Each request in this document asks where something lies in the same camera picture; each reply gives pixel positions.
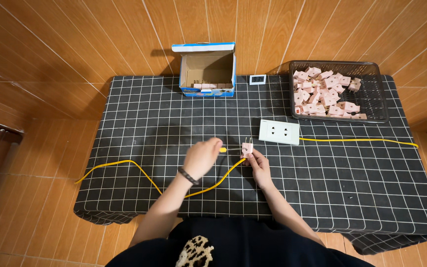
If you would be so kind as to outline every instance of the orange floor tile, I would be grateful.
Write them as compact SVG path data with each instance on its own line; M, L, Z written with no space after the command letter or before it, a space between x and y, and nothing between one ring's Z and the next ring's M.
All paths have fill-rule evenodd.
M79 187L74 181L85 169L97 128L97 121L35 120L12 147L0 171L0 267L103 266L126 249L142 216L100 226L72 210ZM427 172L427 133L413 136ZM319 236L326 246L378 267L427 267L427 242L362 256L341 234Z

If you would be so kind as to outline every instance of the cardboard box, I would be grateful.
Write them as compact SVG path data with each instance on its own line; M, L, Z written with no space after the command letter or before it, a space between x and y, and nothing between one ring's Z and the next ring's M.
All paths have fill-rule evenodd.
M179 87L186 96L233 96L236 83L235 43L172 45L181 53ZM227 84L228 88L195 88L194 84Z

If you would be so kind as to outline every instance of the orange wooden wall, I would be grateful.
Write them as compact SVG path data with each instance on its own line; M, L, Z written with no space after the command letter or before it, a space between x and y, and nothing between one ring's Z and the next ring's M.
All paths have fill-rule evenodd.
M99 119L112 76L177 74L171 44L227 41L243 75L376 62L427 130L427 0L0 0L0 123Z

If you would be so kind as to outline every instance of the black grid tablecloth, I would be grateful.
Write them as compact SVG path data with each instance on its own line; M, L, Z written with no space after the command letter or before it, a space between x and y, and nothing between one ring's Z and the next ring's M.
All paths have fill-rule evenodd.
M386 138L414 142L390 76L383 76L390 120L350 124L295 120L288 76L268 76L250 86L237 76L234 97L187 98L178 77L116 76L93 144L87 170L134 160L161 191L183 164L187 149L212 136L227 148L245 137L271 165L274 184L311 228L344 234L362 254L427 240L427 177L418 149L390 142L311 142L299 146L258 140L260 119L299 122L305 138ZM215 184L239 160L220 154L189 193ZM128 223L159 197L132 163L98 168L81 184L75 214L96 224ZM180 216L246 216L271 220L250 167L237 167L216 189L186 199Z

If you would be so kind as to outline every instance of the black plastic basket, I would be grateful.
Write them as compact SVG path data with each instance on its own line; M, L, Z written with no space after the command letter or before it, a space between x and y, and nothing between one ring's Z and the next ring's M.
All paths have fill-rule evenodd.
M338 101L348 101L360 106L360 113L367 115L366 120L338 117L321 117L297 114L294 111L294 86L293 73L295 70L305 71L307 67L318 67L323 72L332 70L339 72L344 76L362 79L360 89L352 92L345 89L340 94ZM312 61L312 60L293 60L289 64L289 90L291 91L291 113L294 118L333 122L349 123L387 123L388 110L385 101L385 92L383 91L382 76L378 65L372 62L355 61Z

